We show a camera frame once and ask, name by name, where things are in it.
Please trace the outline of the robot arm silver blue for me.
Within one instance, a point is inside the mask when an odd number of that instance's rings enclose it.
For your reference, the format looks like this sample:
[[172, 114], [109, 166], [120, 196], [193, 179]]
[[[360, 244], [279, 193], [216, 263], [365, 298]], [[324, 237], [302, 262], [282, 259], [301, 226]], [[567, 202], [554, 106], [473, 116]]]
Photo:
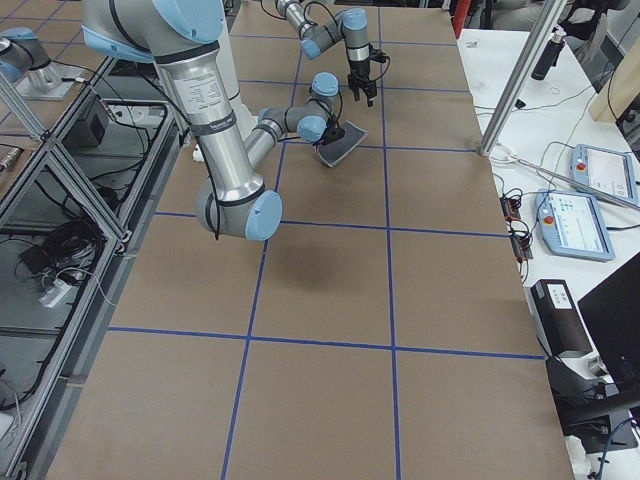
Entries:
[[226, 25], [219, 1], [86, 1], [86, 44], [104, 55], [157, 69], [203, 155], [209, 179], [199, 192], [197, 215], [214, 235], [265, 241], [278, 229], [282, 199], [256, 173], [288, 133], [322, 140], [339, 96], [337, 78], [317, 74], [306, 103], [267, 108], [247, 137], [217, 64]]
[[359, 101], [363, 94], [367, 106], [372, 107], [378, 94], [378, 79], [371, 77], [371, 64], [384, 64], [389, 57], [370, 41], [367, 12], [360, 7], [343, 9], [329, 13], [330, 20], [321, 25], [311, 18], [308, 6], [301, 1], [275, 1], [274, 7], [280, 17], [297, 31], [301, 49], [309, 60], [318, 58], [340, 42], [344, 43], [349, 66], [348, 87], [355, 101]]

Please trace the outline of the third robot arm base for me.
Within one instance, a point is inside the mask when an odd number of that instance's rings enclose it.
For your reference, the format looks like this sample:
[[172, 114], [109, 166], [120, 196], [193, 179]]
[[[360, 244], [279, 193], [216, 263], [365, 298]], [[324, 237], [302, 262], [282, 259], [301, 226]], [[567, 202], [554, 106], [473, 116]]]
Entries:
[[1, 73], [26, 100], [61, 101], [85, 82], [82, 67], [56, 64], [27, 27], [1, 32]]

